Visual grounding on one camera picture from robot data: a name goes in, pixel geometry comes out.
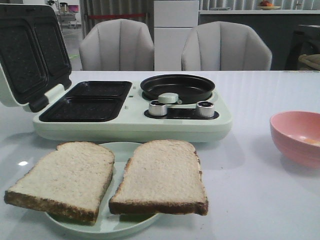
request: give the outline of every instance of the frying pan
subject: frying pan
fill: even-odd
[[[182,104],[194,104],[208,99],[215,84],[204,77],[187,74],[165,74],[149,77],[140,84],[144,95],[150,100],[164,93],[179,95]]]

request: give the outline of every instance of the plate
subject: plate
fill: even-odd
[[[276,10],[280,9],[281,6],[258,6],[262,10]]]
[[[161,214],[114,215],[108,207],[109,199],[115,194],[121,183],[124,169],[134,150],[140,145],[136,142],[110,142],[101,146],[110,149],[114,155],[113,178],[108,187],[94,225],[82,225],[73,220],[45,213],[55,224],[72,234],[91,239],[112,239],[136,233],[154,223]]]

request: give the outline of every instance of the white cabinet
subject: white cabinet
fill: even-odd
[[[154,1],[155,71],[181,71],[182,51],[198,15],[198,0]]]

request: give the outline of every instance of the bread slice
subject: bread slice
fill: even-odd
[[[60,144],[5,191],[4,201],[94,224],[114,161],[109,149],[92,142]]]
[[[186,141],[154,140],[140,145],[125,166],[109,200],[112,214],[206,215],[208,199],[195,147]]]

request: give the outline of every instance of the sandwich maker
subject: sandwich maker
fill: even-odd
[[[0,4],[0,101],[35,112],[42,137],[61,141],[147,142],[223,139],[232,115],[204,77],[84,81],[71,89],[71,63],[48,5]]]

